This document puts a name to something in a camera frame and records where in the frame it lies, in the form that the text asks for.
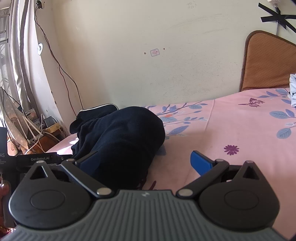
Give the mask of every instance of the pink bed sheet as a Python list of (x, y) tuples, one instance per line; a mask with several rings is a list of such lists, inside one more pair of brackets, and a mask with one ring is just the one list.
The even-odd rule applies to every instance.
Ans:
[[(288, 91), (248, 90), (215, 100), (146, 107), (163, 121), (166, 138), (143, 189), (176, 192), (198, 178), (190, 165), (193, 150), (230, 164), (252, 160), (280, 201), (274, 228), (290, 238), (296, 232), (296, 109)], [(71, 154), (76, 141), (76, 135), (69, 136), (49, 151)]]

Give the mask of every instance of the triangular cutout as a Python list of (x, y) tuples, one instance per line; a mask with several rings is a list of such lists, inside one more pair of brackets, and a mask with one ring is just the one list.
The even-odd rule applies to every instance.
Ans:
[(42, 166), (38, 166), (32, 176), (30, 177), (31, 180), (34, 179), (40, 179), (40, 178), (46, 178), (47, 175), (45, 174), (45, 171), (43, 170)]
[(246, 172), (244, 173), (243, 177), (259, 180), (259, 177), (257, 176), (256, 172), (254, 171), (254, 169), (252, 167), (248, 167), (246, 169)]

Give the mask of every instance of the electrical wire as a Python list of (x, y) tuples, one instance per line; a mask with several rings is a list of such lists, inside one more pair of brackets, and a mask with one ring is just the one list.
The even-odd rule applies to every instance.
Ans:
[[(6, 92), (5, 89), (3, 89), (3, 90), (5, 91), (5, 93), (6, 93), (10, 98), (12, 98), (15, 102), (17, 102), (17, 101), (15, 100), (15, 98), (13, 98), (11, 95), (9, 95), (9, 94)], [(23, 114), (25, 114), (25, 111), (24, 111), (24, 109), (22, 108), (22, 105), (21, 105), (19, 102), (17, 102), (17, 103), (18, 103), (18, 105), (21, 107)]]
[(72, 110), (73, 110), (75, 116), (77, 116), (76, 113), (75, 113), (75, 111), (74, 111), (74, 108), (73, 108), (73, 106), (72, 106), (71, 100), (70, 100), (69, 89), (68, 89), (68, 87), (67, 87), (65, 77), (64, 77), (64, 75), (62, 74), (61, 70), (62, 70), (62, 71), (63, 71), (63, 72), (64, 72), (64, 73), (65, 73), (65, 74), (66, 74), (66, 75), (67, 75), (67, 76), (73, 81), (73, 83), (75, 84), (75, 87), (76, 87), (76, 89), (77, 89), (77, 93), (78, 93), (78, 97), (79, 97), (79, 101), (80, 101), (81, 107), (82, 107), (82, 109), (84, 110), (83, 105), (82, 105), (82, 102), (81, 102), (81, 98), (80, 98), (80, 94), (79, 94), (79, 90), (78, 90), (77, 84), (76, 84), (76, 82), (75, 82), (75, 81), (74, 81), (74, 80), (68, 75), (68, 73), (62, 68), (62, 66), (60, 65), (59, 61), (56, 59), (55, 55), (53, 54), (53, 52), (52, 52), (52, 50), (51, 50), (51, 47), (50, 47), (50, 44), (49, 44), (49, 41), (48, 41), (48, 39), (47, 39), (47, 36), (46, 36), (44, 30), (42, 29), (42, 27), (41, 27), (41, 26), (39, 25), (39, 23), (38, 23), (37, 15), (36, 15), (36, 12), (37, 12), (38, 9), (39, 9), (39, 8), (38, 8), (38, 6), (37, 6), (37, 7), (35, 8), (35, 11), (34, 11), (34, 20), (35, 20), (35, 23), (39, 26), (39, 28), (40, 28), (41, 31), (43, 32), (43, 35), (44, 35), (45, 41), (46, 41), (46, 43), (47, 43), (47, 45), (48, 45), (48, 47), (49, 47), (50, 53), (51, 53), (52, 57), (54, 58), (54, 60), (55, 60), (55, 61), (57, 62), (57, 64), (59, 65), (59, 72), (60, 72), (60, 74), (62, 75), (62, 77), (63, 77), (63, 79), (64, 79), (64, 82), (65, 82), (65, 85), (66, 85), (66, 88), (67, 88), (68, 99), (69, 99), (69, 102), (70, 102), (71, 108), (72, 108)]
[(51, 135), (53, 138), (55, 138), (58, 142), (61, 142), (59, 139), (57, 139), (53, 134), (50, 134), (49, 132), (45, 132), (43, 131), (44, 134), (48, 134), (48, 135)]
[(3, 112), (2, 112), (2, 115), (3, 115), (3, 121), (2, 121), (2, 119), (0, 119), (0, 120), (1, 120), (2, 126), (5, 127), (5, 128), (7, 129), (7, 133), (8, 133), (8, 136), (9, 136), (11, 142), (14, 144), (15, 147), (17, 147), (17, 145), (14, 143), (13, 139), (11, 138), (10, 133), (9, 133), (9, 130), (8, 130), (8, 128), (7, 128), (7, 126), (6, 126), (6, 123), (5, 123), (4, 89), (3, 89), (2, 87), (1, 87), (1, 89), (2, 89), (2, 94), (3, 94), (3, 99), (1, 100), (1, 101), (2, 101), (2, 106), (3, 106)]
[(40, 137), (41, 137), (41, 134), (39, 134), (39, 137), (38, 137), (38, 140), (36, 141), (36, 143), (32, 146), (32, 147), (30, 147), (30, 149), (28, 149), (26, 152), (25, 152), (25, 155), (35, 146), (35, 145), (37, 145), (37, 143), (39, 142), (39, 140), (40, 140)]
[[(274, 3), (274, 8), (275, 8), (276, 13), (281, 14), (281, 11), (279, 10), (279, 7), (278, 7), (278, 4), (277, 3)], [(277, 21), (277, 25), (276, 25), (276, 36), (279, 35), (279, 25), (280, 24)]]

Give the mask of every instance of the blue gripper pad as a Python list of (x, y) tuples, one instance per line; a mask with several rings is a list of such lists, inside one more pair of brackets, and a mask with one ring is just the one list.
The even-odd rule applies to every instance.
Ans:
[(202, 176), (211, 170), (216, 163), (200, 152), (193, 151), (190, 155), (190, 164)]

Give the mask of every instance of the power adapter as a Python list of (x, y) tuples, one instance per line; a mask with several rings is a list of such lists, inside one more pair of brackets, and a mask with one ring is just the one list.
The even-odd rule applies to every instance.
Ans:
[(40, 0), (37, 0), (36, 5), (38, 7), (38, 9), (42, 9), (42, 2)]

